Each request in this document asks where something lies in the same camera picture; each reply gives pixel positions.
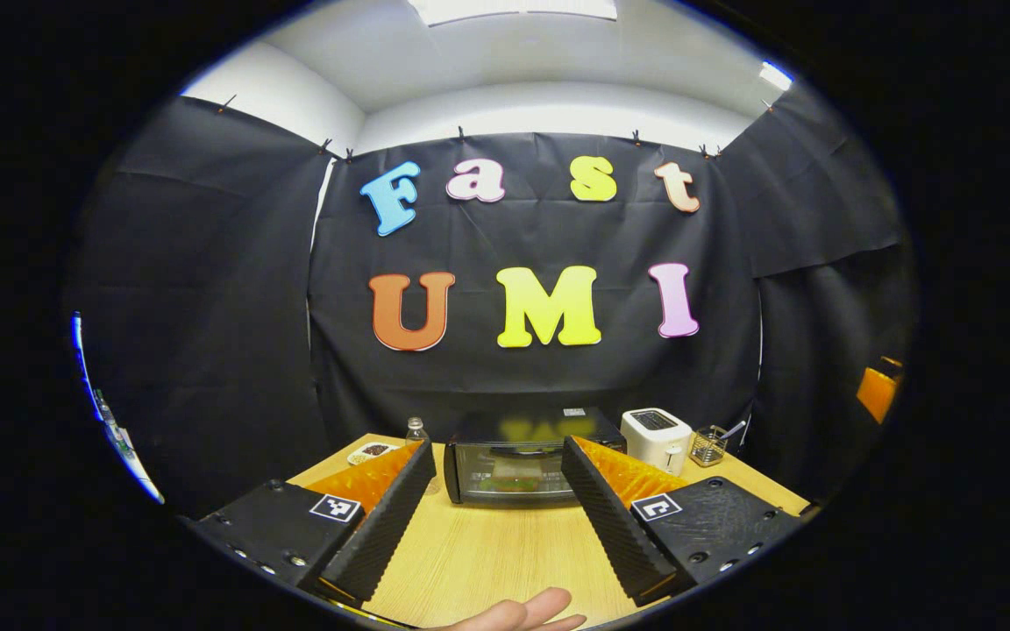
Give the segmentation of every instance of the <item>ceiling light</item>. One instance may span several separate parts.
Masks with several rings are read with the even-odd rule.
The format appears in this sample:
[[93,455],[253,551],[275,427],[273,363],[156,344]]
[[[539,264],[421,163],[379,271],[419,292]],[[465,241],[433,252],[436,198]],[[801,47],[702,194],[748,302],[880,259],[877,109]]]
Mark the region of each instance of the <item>ceiling light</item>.
[[766,79],[779,90],[789,90],[790,85],[794,83],[793,79],[787,77],[785,72],[776,69],[770,62],[762,62],[762,72],[759,73],[759,77]]
[[614,0],[408,0],[427,25],[466,17],[502,13],[567,13],[573,16],[618,17]]

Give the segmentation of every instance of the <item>finger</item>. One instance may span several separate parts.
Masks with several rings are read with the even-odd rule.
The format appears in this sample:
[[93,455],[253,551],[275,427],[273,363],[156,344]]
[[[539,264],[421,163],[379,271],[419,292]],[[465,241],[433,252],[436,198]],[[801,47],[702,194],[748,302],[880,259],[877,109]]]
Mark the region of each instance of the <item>finger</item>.
[[451,624],[451,626],[444,627],[444,630],[514,631],[517,628],[521,628],[526,615],[528,615],[528,610],[520,603],[516,601],[502,601],[479,615],[470,616],[466,620],[461,620]]
[[544,622],[560,614],[572,602],[572,592],[564,588],[546,588],[543,592],[533,596],[524,603],[528,616],[521,624],[521,628],[536,628]]
[[572,631],[572,628],[581,626],[584,622],[587,622],[586,615],[570,615],[567,618],[561,618],[556,622],[549,622],[548,624],[541,624],[536,628],[536,631]]

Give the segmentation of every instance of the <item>white ceiling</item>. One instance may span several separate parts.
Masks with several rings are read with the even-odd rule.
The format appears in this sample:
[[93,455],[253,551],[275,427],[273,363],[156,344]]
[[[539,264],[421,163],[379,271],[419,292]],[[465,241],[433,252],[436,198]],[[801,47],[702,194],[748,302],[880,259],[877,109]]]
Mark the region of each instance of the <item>white ceiling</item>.
[[667,0],[617,0],[616,21],[474,17],[426,27],[406,0],[317,3],[261,39],[295,57],[365,113],[452,90],[530,81],[632,85],[756,118],[781,90],[732,32]]

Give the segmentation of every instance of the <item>wire mesh cup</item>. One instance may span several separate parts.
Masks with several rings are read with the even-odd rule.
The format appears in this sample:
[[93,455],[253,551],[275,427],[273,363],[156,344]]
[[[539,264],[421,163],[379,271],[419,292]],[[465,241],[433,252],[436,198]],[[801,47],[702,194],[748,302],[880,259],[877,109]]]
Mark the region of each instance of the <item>wire mesh cup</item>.
[[693,438],[693,447],[688,455],[702,467],[718,464],[727,451],[726,433],[724,428],[716,426],[697,430]]

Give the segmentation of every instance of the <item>toaster oven glass door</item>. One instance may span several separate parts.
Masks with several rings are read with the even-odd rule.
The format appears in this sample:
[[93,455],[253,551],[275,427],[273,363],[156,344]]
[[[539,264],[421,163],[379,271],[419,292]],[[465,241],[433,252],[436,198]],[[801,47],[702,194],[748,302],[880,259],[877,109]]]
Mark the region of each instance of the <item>toaster oven glass door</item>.
[[457,444],[454,459],[464,502],[558,503],[575,499],[561,472],[561,447]]

